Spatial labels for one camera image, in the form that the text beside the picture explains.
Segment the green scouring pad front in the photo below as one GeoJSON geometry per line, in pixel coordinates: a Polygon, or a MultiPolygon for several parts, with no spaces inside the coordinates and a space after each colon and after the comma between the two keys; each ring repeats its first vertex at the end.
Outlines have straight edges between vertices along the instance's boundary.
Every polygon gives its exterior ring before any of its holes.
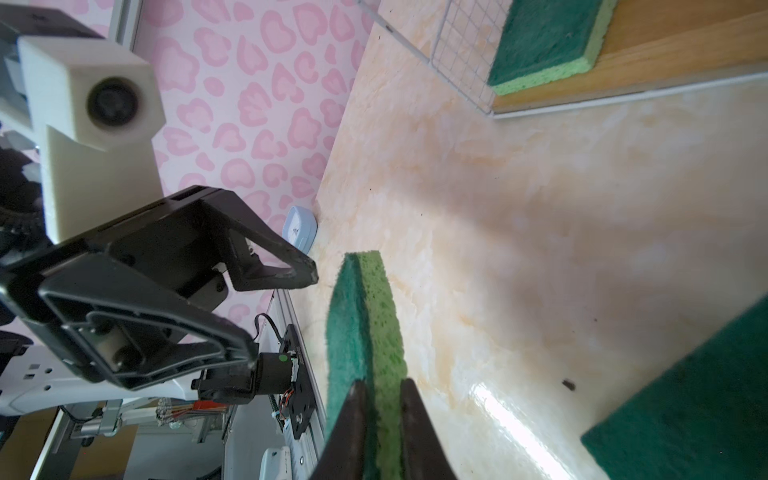
{"type": "Polygon", "coordinates": [[[767,301],[759,300],[581,438],[611,479],[767,476],[767,301]]]}

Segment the green scouring pad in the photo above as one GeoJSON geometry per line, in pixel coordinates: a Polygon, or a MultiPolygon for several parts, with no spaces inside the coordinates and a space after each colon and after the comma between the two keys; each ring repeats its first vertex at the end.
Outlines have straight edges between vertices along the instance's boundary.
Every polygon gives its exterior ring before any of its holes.
{"type": "Polygon", "coordinates": [[[613,0],[514,1],[488,85],[505,96],[590,71],[616,5],[613,0]]]}
{"type": "Polygon", "coordinates": [[[759,300],[581,438],[611,479],[767,476],[767,301],[759,300]]]}

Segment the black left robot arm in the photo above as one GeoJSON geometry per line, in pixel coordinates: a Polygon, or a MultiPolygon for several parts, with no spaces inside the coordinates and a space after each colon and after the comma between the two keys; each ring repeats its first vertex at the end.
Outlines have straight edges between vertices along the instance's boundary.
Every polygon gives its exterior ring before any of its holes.
{"type": "Polygon", "coordinates": [[[65,414],[76,438],[111,433],[131,393],[208,401],[205,420],[253,398],[279,395],[295,438],[316,396],[295,326],[261,351],[216,308],[230,290],[313,285],[314,262],[235,193],[193,186],[59,245],[43,228],[31,161],[1,153],[1,320],[21,319],[43,346],[1,337],[1,431],[54,406],[101,402],[65,414]]]}

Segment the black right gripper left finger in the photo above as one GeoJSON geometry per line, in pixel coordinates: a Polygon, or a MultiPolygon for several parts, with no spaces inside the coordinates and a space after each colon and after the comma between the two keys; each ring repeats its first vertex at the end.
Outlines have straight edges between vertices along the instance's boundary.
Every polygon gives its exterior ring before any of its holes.
{"type": "Polygon", "coordinates": [[[352,383],[311,480],[361,480],[368,430],[368,388],[352,383]]]}

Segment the green sponge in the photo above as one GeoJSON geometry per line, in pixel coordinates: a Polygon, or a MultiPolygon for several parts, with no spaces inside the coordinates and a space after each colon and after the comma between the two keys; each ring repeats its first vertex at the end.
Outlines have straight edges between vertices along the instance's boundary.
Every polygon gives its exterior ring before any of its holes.
{"type": "Polygon", "coordinates": [[[356,380],[368,388],[371,423],[365,444],[365,479],[402,479],[400,389],[408,374],[400,323],[378,251],[347,253],[326,322],[328,392],[326,427],[341,418],[356,380]]]}

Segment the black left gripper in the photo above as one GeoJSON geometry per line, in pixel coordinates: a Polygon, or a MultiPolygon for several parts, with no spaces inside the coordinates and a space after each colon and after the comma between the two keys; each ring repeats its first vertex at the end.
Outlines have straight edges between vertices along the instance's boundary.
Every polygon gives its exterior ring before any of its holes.
{"type": "Polygon", "coordinates": [[[1,301],[76,375],[141,390],[255,364],[250,335],[214,315],[227,287],[295,290],[315,262],[236,193],[193,185],[1,270],[1,301]]]}

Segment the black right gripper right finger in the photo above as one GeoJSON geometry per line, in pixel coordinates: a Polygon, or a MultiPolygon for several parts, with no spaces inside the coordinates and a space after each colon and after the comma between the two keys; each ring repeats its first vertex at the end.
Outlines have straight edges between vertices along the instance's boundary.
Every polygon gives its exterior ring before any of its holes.
{"type": "Polygon", "coordinates": [[[411,378],[401,382],[400,423],[403,478],[456,480],[416,383],[411,378]]]}

